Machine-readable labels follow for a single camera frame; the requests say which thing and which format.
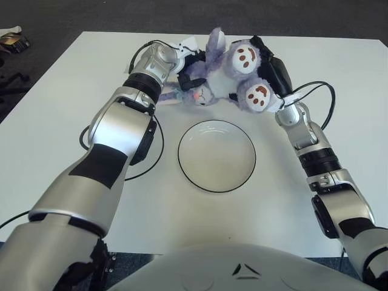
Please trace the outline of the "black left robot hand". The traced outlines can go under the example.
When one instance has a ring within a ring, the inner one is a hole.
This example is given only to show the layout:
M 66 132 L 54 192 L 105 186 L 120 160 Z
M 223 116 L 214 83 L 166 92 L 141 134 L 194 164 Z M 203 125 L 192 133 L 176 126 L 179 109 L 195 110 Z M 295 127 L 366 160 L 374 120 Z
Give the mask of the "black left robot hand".
M 206 64 L 206 53 L 203 50 L 185 57 L 185 64 L 178 73 L 180 89 L 184 92 L 197 88 L 206 82 L 204 69 Z

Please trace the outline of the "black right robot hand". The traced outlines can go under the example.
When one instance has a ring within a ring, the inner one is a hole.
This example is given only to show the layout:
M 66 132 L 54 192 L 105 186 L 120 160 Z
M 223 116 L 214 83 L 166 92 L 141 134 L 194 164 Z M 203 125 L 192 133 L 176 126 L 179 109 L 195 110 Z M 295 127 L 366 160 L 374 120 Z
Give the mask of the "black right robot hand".
M 251 45 L 259 50 L 261 65 L 258 67 L 258 76 L 265 79 L 280 97 L 292 92 L 292 82 L 283 61 L 274 56 L 259 36 L 253 36 Z

